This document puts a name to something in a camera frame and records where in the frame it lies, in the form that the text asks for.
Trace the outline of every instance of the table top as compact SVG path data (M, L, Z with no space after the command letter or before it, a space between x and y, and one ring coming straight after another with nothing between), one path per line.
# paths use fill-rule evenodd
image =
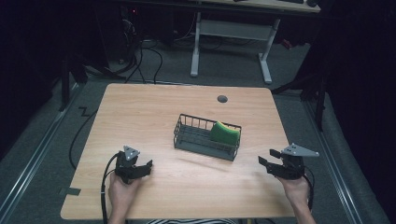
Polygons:
M310 7L306 0L302 4L291 3L279 0L246 0L235 2L234 0L200 0L202 2L207 3L219 3L219 4L229 4L233 6L243 6L243 7L265 7L272 9L281 9L281 10L291 10L291 11L299 11L299 12L314 12L319 13L320 7Z
M219 95L228 98L218 101ZM174 148L180 114L242 127L234 161ZM280 182L258 156L289 145L271 92L265 88L110 84L99 107L61 211L65 219L101 219L100 187L110 158L123 146L153 160L128 218L292 217ZM111 204L106 196L108 212Z

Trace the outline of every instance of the wire basket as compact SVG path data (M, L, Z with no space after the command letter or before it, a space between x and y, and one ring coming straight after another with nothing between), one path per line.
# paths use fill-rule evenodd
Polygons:
M242 127L223 123L225 126L239 131L239 139L236 144L227 145L210 140L210 131L215 124L215 120L180 114L174 130L175 148L233 161L239 148Z

